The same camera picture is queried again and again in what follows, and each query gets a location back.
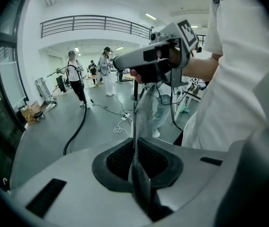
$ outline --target black pants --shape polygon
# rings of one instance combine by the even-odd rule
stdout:
[[[85,94],[82,90],[80,81],[69,81],[69,82],[72,86],[73,91],[76,93],[76,95],[78,95],[79,100],[86,103]]]
[[[92,72],[91,75],[96,75],[96,72]],[[93,84],[95,84],[95,79],[93,79]]]
[[[119,81],[122,81],[122,79],[123,79],[123,74],[120,74],[119,75]]]

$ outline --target balcony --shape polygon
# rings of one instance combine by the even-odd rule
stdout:
[[[124,32],[150,39],[151,29],[124,19],[99,15],[59,17],[41,24],[41,38],[65,31],[100,29]]]

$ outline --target chair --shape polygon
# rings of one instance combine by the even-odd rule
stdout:
[[[42,117],[45,120],[45,115],[44,115],[43,111],[40,111],[40,112],[37,112],[37,113],[34,114],[34,118],[38,122],[40,122],[40,117]]]

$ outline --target black slot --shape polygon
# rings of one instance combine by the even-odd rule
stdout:
[[[26,206],[35,215],[43,218],[67,182],[52,179]]]
[[[218,160],[218,159],[214,159],[210,157],[202,157],[200,161],[207,162],[209,164],[216,165],[216,166],[220,166],[223,163],[222,160]]]

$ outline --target white shoe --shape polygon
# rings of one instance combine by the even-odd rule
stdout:
[[[158,138],[161,134],[158,132],[158,130],[155,130],[155,132],[152,134],[153,137]]]

